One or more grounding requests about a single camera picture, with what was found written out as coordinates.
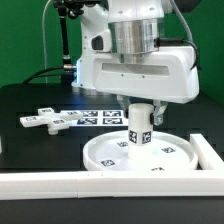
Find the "green wall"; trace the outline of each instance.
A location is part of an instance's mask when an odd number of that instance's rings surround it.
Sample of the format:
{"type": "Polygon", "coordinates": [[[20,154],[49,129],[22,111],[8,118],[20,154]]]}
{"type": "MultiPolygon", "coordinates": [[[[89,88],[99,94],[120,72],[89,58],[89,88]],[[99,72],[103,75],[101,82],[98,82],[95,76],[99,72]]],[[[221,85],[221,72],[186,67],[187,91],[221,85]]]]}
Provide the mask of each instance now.
{"type": "MultiPolygon", "coordinates": [[[[21,83],[44,68],[41,17],[47,0],[0,1],[0,86],[21,83]]],[[[202,0],[194,12],[186,14],[200,50],[200,88],[224,104],[223,0],[202,0]]],[[[62,64],[61,36],[57,13],[51,7],[47,13],[47,50],[49,67],[62,64]]],[[[166,16],[168,37],[185,33],[175,15],[166,16]]],[[[79,22],[68,22],[73,60],[81,54],[79,22]]]]}

